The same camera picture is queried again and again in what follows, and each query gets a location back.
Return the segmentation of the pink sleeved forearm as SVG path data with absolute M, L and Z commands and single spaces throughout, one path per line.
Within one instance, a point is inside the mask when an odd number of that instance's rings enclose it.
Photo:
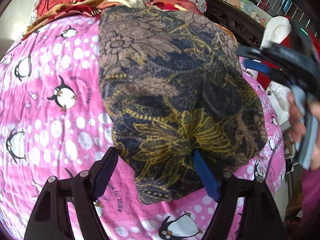
M 304 171 L 302 175 L 302 211 L 301 228 L 304 235 L 319 230 L 319 168 Z

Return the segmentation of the right hand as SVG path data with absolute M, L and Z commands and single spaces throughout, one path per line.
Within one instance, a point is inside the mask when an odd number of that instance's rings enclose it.
M 288 94 L 288 102 L 290 104 L 289 107 L 289 123 L 291 126 L 290 129 L 290 137 L 294 142 L 300 142 L 302 137 L 306 134 L 306 128 L 300 119 L 302 118 L 302 114 L 298 107 L 295 104 L 295 98 L 291 92 Z M 309 105 L 309 109 L 311 113 L 319 119 L 319 102 L 313 101 Z M 317 135 L 315 147 L 313 149 L 313 155 L 310 162 L 310 170 L 315 171 L 319 169 L 319 134 Z

